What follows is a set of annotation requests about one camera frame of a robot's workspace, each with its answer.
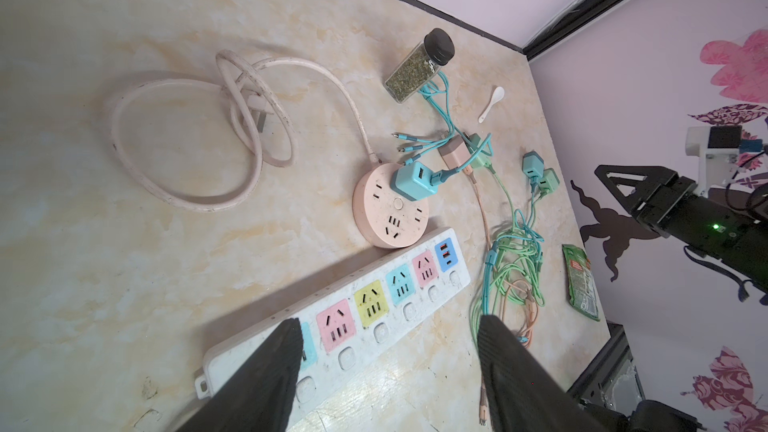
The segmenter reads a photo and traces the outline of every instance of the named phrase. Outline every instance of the tangled cable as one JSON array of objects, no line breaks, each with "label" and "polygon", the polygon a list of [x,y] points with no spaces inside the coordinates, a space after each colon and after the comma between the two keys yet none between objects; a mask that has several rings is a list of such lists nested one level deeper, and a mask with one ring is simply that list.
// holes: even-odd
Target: tangled cable
[{"label": "tangled cable", "polygon": [[[237,79],[234,79],[230,68],[227,64],[234,65],[240,70],[240,75]],[[355,115],[357,126],[360,129],[360,135],[362,136],[363,144],[366,148],[369,160],[372,166],[379,165],[379,158],[373,152],[373,149],[368,142],[368,136],[366,130],[362,125],[360,119],[360,112],[352,100],[349,91],[344,87],[344,84],[334,76],[330,70],[326,69],[322,65],[312,62],[310,60],[297,59],[295,57],[277,57],[273,59],[264,59],[254,64],[248,63],[243,57],[237,55],[231,50],[222,50],[216,54],[216,66],[224,79],[224,88],[216,83],[206,82],[204,80],[191,80],[191,79],[166,79],[166,80],[154,80],[146,82],[135,89],[131,90],[125,96],[122,96],[118,103],[115,105],[110,117],[110,140],[112,141],[112,147],[115,153],[122,162],[123,166],[128,170],[131,177],[136,179],[142,187],[146,188],[153,196],[159,198],[163,202],[171,204],[174,207],[185,208],[187,210],[195,212],[218,212],[221,210],[227,210],[241,204],[252,191],[256,188],[256,184],[259,182],[261,175],[262,162],[266,162],[274,167],[288,167],[293,165],[298,156],[298,148],[296,144],[296,131],[293,129],[293,123],[277,99],[277,95],[272,89],[264,82],[258,71],[273,66],[293,65],[302,66],[308,69],[320,72],[324,76],[328,77],[336,87],[339,88],[344,98],[350,104],[352,113]],[[185,198],[176,196],[168,190],[160,187],[155,182],[152,182],[136,165],[130,160],[130,157],[123,148],[120,141],[120,117],[125,109],[132,101],[139,98],[150,90],[155,90],[165,86],[192,86],[197,89],[207,90],[210,92],[219,92],[222,89],[226,89],[229,93],[230,99],[230,121],[232,127],[237,134],[237,137],[245,144],[245,146],[252,151],[255,155],[253,168],[250,170],[248,179],[246,180],[245,187],[241,192],[235,195],[235,197],[229,198],[223,202],[218,203],[206,203],[206,202],[192,202]],[[252,109],[247,105],[247,96],[244,91],[254,92],[264,96],[268,103],[272,106],[275,115],[280,119],[280,123],[283,124],[283,128],[288,135],[288,142],[290,144],[290,156],[289,158],[275,158],[269,154],[261,145],[261,139],[259,137],[259,131],[256,128],[256,123],[252,116]],[[243,129],[240,124],[240,119],[245,124]]]}]

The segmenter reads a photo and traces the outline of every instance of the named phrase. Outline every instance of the green snack package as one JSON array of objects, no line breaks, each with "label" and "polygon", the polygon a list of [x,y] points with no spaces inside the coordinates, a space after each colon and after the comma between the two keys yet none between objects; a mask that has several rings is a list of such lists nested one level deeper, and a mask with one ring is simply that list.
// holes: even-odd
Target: green snack package
[{"label": "green snack package", "polygon": [[563,244],[565,268],[568,270],[568,290],[571,305],[592,320],[600,322],[598,295],[594,290],[594,278],[587,253],[580,247]]}]

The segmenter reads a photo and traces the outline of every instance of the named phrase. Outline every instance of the plastic spoon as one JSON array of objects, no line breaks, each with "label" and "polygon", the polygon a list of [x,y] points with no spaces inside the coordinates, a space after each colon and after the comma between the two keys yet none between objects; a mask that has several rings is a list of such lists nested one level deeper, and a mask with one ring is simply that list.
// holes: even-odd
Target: plastic spoon
[{"label": "plastic spoon", "polygon": [[488,112],[491,111],[491,107],[493,107],[493,104],[495,104],[501,99],[504,99],[504,87],[496,87],[493,90],[493,95],[491,96],[491,102],[488,104],[487,107],[485,107],[485,110],[478,118],[479,123],[482,123],[482,121],[485,120],[485,116],[488,114]]}]

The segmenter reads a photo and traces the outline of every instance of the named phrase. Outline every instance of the glass jar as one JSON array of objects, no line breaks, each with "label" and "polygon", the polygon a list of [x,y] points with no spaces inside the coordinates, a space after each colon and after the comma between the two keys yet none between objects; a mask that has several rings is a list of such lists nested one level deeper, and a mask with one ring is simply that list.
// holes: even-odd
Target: glass jar
[{"label": "glass jar", "polygon": [[430,81],[455,53],[451,37],[443,29],[433,29],[400,62],[395,72],[384,81],[384,87],[394,100],[403,103]]}]

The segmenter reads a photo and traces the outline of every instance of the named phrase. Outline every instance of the marble tabletop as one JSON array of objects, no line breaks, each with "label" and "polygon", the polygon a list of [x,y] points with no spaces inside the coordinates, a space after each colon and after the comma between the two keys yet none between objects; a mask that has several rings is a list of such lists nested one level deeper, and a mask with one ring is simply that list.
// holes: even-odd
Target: marble tabletop
[{"label": "marble tabletop", "polygon": [[[366,171],[347,104],[316,72],[264,71],[299,138],[290,168],[264,166],[244,204],[215,214],[172,208],[114,157],[105,111],[131,84],[164,77],[219,81],[218,50],[250,60],[298,56],[349,88],[373,148],[400,159],[392,132],[435,135],[445,124],[420,97],[396,104],[382,78],[433,27],[456,57],[456,123],[493,132],[494,166],[516,206],[522,154],[559,172],[525,57],[398,0],[4,0],[0,140],[0,394],[2,430],[172,430],[201,402],[193,380],[216,343],[386,253],[352,219]],[[506,97],[477,124],[494,86]],[[240,186],[251,158],[222,96],[183,87],[136,101],[123,140],[159,183],[190,195]],[[285,156],[279,123],[266,147]],[[440,168],[436,153],[424,159]],[[491,224],[510,219],[479,173]],[[476,278],[482,221],[463,177],[430,197],[430,228],[456,230]],[[608,339],[567,301],[561,244],[580,244],[563,188],[542,200],[542,309],[531,352],[568,387]],[[485,430],[468,326],[476,281],[293,430]],[[508,308],[519,327],[522,311]]]}]

